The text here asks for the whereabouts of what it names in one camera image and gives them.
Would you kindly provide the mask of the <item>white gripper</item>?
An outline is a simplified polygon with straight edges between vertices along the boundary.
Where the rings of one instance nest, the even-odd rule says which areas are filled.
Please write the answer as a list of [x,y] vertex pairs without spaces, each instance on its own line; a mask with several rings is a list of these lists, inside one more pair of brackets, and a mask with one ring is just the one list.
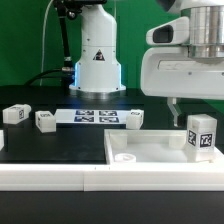
[[184,47],[150,48],[141,66],[141,90],[147,96],[168,97],[175,127],[182,114],[177,98],[224,100],[224,61],[198,62],[187,53]]

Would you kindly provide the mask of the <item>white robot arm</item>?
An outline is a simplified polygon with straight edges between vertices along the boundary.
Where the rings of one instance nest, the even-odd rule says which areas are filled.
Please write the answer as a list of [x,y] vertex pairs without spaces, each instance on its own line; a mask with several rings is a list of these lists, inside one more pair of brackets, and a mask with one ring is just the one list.
[[[224,0],[157,0],[179,17],[150,29],[141,64],[140,88],[147,96],[224,100]],[[116,59],[116,20],[100,4],[82,9],[82,53],[70,91],[105,99],[126,89]]]

